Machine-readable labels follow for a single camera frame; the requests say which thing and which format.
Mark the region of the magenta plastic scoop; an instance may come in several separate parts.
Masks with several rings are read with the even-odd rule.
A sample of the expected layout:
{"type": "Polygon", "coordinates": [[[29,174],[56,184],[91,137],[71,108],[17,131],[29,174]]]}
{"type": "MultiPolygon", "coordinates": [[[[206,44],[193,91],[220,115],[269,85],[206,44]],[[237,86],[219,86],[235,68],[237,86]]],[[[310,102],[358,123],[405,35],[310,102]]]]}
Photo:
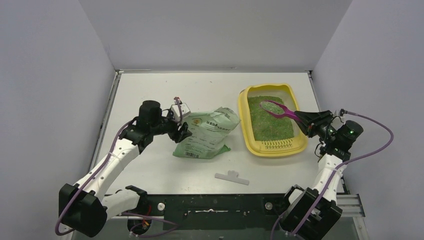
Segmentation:
{"type": "Polygon", "coordinates": [[[276,119],[290,118],[294,121],[300,121],[299,117],[295,115],[294,111],[290,110],[284,104],[279,102],[273,100],[264,100],[259,103],[259,106],[276,119]]]}

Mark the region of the green cat litter bag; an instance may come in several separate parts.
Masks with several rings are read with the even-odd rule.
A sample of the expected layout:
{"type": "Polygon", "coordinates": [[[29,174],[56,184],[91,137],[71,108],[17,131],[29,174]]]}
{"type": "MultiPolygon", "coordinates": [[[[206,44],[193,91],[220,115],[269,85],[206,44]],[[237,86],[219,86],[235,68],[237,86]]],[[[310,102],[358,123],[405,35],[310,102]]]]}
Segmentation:
{"type": "Polygon", "coordinates": [[[172,155],[178,158],[206,159],[229,152],[228,135],[239,125],[239,116],[228,107],[193,112],[183,120],[191,136],[178,143],[172,155]]]}

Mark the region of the white bag sealing clip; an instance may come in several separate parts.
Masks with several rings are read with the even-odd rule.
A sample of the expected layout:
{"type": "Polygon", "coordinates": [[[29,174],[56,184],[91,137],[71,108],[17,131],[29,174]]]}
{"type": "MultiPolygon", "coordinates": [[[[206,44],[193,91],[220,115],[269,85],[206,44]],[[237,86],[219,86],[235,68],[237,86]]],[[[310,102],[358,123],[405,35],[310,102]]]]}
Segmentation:
{"type": "Polygon", "coordinates": [[[237,183],[237,184],[241,184],[245,186],[248,186],[250,184],[249,180],[239,178],[239,173],[234,170],[229,170],[227,174],[215,173],[214,177],[216,179],[220,179],[220,180],[224,180],[224,181],[228,181],[232,183],[237,183]]]}

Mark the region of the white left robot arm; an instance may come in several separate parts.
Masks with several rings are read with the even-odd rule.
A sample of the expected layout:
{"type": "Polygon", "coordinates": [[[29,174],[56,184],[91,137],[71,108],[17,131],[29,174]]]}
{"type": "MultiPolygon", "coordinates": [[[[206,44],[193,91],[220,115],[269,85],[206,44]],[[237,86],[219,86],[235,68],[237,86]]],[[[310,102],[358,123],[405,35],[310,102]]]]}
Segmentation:
{"type": "Polygon", "coordinates": [[[129,210],[136,215],[145,213],[148,200],[142,189],[130,185],[112,195],[107,195],[107,190],[155,136],[168,135],[177,144],[190,137],[192,133],[183,121],[190,114],[190,108],[179,97],[174,98],[166,115],[159,102],[145,100],[138,115],[117,131],[104,158],[76,183],[60,189],[55,234],[78,231],[92,238],[115,216],[129,210]]]}

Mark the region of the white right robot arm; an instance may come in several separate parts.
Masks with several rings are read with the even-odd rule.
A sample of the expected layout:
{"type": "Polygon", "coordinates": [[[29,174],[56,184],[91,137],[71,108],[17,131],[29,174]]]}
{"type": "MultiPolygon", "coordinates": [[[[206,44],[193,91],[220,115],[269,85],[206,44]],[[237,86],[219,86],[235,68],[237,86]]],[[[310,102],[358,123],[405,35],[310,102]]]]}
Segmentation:
{"type": "Polygon", "coordinates": [[[353,120],[334,128],[336,117],[329,110],[293,114],[302,133],[309,138],[318,136],[323,145],[312,187],[290,188],[281,199],[283,211],[277,223],[305,240],[321,240],[342,216],[343,210],[337,205],[338,184],[347,167],[345,163],[351,158],[349,151],[364,129],[353,120]]]}

